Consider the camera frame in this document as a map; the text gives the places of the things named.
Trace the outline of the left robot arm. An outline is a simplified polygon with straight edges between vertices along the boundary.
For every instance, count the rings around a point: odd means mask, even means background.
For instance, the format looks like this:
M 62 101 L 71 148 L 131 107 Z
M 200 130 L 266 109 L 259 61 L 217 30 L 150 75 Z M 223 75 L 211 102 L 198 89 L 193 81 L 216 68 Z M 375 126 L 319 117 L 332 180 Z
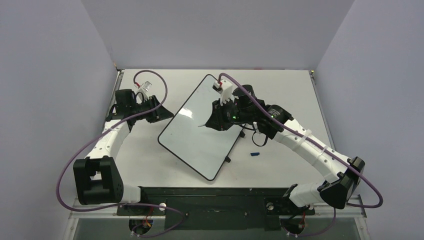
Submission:
M 116 158 L 125 138 L 137 121 L 156 123 L 171 119 L 174 114 L 160 105 L 155 95 L 142 94 L 141 102 L 131 89 L 117 90 L 115 103 L 109 110 L 102 136 L 85 158 L 73 163 L 73 174 L 78 201 L 82 205 L 129 203 L 136 215 L 149 209 L 149 201 L 142 197 L 139 186 L 125 184 Z

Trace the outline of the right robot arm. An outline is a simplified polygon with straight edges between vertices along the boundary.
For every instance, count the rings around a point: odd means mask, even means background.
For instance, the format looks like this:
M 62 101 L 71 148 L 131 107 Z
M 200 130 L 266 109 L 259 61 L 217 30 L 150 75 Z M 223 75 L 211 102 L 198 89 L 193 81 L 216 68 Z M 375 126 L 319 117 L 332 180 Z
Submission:
M 256 96 L 251 85 L 244 85 L 247 93 L 238 87 L 233 89 L 230 83 L 214 83 L 212 88 L 220 97 L 212 102 L 212 113 L 205 127 L 227 131 L 235 125 L 251 125 L 255 133 L 285 145 L 323 176 L 322 183 L 293 184 L 286 191 L 282 207 L 287 213 L 294 214 L 302 207 L 317 203 L 345 208 L 360 183 L 355 172 L 363 171 L 362 159 L 349 158 L 331 149 L 279 105 L 265 104 L 262 99 L 254 104 Z

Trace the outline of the black framed whiteboard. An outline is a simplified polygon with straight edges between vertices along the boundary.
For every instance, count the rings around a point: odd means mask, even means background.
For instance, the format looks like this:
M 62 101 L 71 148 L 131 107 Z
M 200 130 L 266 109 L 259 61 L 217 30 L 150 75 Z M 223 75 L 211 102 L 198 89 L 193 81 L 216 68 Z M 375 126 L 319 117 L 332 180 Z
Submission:
M 212 114 L 212 103 L 220 94 L 213 90 L 215 77 L 207 74 L 159 134 L 158 143 L 208 181 L 213 181 L 243 129 L 226 131 L 198 127 Z

